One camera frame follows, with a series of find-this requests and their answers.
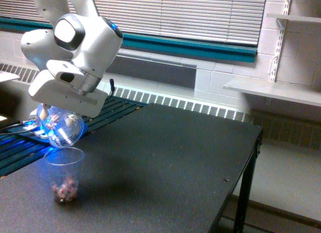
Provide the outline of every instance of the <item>window blind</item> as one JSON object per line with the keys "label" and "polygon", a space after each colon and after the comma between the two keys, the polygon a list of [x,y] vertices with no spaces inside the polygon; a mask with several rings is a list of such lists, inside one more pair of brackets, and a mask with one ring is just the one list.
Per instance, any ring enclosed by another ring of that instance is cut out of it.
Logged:
{"label": "window blind", "polygon": [[[265,0],[95,0],[123,32],[257,45]],[[45,22],[34,0],[0,0],[0,17]]]}

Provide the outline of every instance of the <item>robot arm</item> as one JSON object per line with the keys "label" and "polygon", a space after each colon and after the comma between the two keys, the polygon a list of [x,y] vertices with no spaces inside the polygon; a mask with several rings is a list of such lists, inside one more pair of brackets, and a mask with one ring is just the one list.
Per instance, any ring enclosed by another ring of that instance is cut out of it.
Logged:
{"label": "robot arm", "polygon": [[29,94],[35,101],[95,117],[107,97],[96,87],[121,46],[122,33],[98,15],[93,0],[69,1],[81,15],[69,13],[67,0],[36,0],[38,12],[54,29],[22,38],[23,53],[41,70]]}

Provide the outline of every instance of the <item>plastic cup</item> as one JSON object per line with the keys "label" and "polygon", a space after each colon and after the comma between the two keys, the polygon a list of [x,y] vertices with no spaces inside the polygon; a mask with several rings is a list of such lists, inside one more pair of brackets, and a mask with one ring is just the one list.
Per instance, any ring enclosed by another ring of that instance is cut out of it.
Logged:
{"label": "plastic cup", "polygon": [[40,104],[37,116],[51,145],[56,148],[72,146],[84,131],[84,120],[68,110]]}
{"label": "plastic cup", "polygon": [[60,204],[73,201],[78,196],[82,161],[85,154],[77,148],[56,148],[45,154],[51,190]]}

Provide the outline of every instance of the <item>window sill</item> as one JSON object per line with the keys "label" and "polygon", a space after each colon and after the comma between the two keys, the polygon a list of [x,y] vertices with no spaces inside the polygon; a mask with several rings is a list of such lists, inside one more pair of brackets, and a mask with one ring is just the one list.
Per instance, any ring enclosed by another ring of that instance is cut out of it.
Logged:
{"label": "window sill", "polygon": [[[51,28],[52,26],[46,23],[0,18],[0,29],[3,30],[25,32],[35,29]],[[181,57],[197,57],[204,60],[219,59],[248,63],[255,62],[257,53],[257,48],[252,47],[195,42],[129,33],[124,33],[122,47],[155,53],[179,55]]]}

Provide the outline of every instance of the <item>table surface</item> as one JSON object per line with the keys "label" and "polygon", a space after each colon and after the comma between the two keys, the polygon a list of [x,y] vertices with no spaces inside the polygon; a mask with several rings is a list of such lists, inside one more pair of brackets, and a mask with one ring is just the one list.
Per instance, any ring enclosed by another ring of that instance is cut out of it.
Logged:
{"label": "table surface", "polygon": [[208,232],[260,133],[145,106],[76,144],[85,160],[75,202],[53,201],[43,159],[0,180],[1,232]]}

